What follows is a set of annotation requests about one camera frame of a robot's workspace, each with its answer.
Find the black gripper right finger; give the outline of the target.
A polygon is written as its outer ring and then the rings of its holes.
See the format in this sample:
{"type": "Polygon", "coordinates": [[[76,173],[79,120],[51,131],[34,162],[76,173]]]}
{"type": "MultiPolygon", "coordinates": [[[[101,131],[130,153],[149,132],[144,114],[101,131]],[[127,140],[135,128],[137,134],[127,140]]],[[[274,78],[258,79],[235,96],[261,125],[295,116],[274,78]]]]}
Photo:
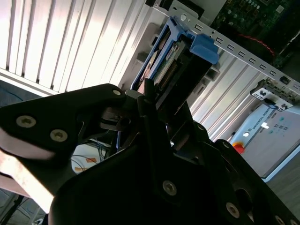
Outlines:
{"type": "Polygon", "coordinates": [[[199,163],[200,201],[208,222],[222,225],[298,225],[299,220],[225,140],[211,141],[184,104],[171,140],[178,155],[199,163]]]}

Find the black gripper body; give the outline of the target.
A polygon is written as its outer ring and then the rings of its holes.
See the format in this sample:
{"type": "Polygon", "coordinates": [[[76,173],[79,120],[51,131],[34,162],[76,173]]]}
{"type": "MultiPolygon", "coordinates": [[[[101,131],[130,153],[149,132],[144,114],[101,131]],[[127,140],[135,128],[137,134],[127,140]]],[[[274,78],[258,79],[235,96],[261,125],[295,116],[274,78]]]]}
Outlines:
{"type": "Polygon", "coordinates": [[[299,220],[254,174],[252,201],[233,189],[220,152],[204,162],[132,146],[71,178],[56,194],[51,225],[296,225],[299,220]]]}

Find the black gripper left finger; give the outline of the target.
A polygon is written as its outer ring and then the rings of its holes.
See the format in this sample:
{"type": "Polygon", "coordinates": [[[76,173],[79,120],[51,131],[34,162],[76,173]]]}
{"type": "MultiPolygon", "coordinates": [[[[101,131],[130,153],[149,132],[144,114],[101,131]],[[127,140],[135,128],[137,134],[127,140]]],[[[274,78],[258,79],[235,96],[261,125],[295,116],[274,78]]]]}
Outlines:
{"type": "Polygon", "coordinates": [[[153,81],[132,97],[112,84],[8,105],[0,110],[0,185],[31,197],[96,196],[178,188],[175,157],[152,103],[153,81]],[[105,131],[125,133],[123,152],[79,175],[76,147],[105,131]]]}

